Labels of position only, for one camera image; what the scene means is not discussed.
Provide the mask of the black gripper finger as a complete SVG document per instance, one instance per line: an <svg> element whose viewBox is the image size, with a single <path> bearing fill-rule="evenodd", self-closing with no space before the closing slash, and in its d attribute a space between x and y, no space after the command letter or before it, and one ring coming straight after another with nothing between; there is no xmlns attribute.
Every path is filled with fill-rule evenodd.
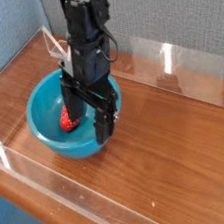
<svg viewBox="0 0 224 224"><path fill-rule="evenodd" d="M95 131L99 145L103 145L113 134L115 127L115 109L109 108L107 111L95 111Z"/></svg>
<svg viewBox="0 0 224 224"><path fill-rule="evenodd" d="M68 116L72 121L80 119L85 110L83 99L74 87L63 86L61 88L64 98L64 105L67 108Z"/></svg>

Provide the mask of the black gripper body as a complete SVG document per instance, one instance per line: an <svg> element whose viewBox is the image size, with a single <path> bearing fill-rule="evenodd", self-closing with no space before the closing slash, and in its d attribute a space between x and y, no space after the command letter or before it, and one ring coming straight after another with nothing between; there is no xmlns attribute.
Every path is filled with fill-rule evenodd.
<svg viewBox="0 0 224 224"><path fill-rule="evenodd" d="M67 86L78 90L83 103L90 104L95 110L117 110L118 94L111 86L110 44L103 40L89 45L71 46L71 61L61 62L61 88Z"/></svg>

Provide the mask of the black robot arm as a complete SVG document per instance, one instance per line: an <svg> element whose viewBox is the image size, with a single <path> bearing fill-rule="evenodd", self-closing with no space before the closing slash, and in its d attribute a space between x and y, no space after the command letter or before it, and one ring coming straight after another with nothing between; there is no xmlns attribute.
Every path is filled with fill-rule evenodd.
<svg viewBox="0 0 224 224"><path fill-rule="evenodd" d="M107 0L60 0L68 25L72 70L62 63L62 97L72 121L83 115L83 106L95 110L97 143L102 145L114 132L118 117L118 94L108 77L111 64L110 43L115 40L106 28L109 20Z"/></svg>

